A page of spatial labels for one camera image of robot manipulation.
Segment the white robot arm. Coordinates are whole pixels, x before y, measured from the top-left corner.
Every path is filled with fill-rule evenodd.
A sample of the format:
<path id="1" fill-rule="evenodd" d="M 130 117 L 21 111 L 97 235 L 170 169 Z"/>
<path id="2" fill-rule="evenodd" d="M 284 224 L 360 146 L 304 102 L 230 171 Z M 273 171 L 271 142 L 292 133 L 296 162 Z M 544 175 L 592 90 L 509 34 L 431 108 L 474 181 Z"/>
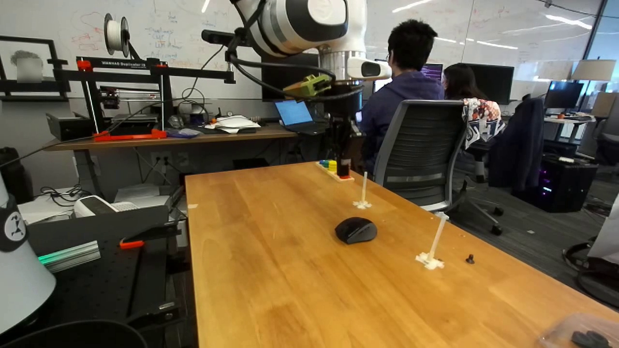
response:
<path id="1" fill-rule="evenodd" d="M 271 57 L 315 48 L 319 67 L 360 79 L 366 59 L 368 0 L 230 0 L 250 44 Z"/>

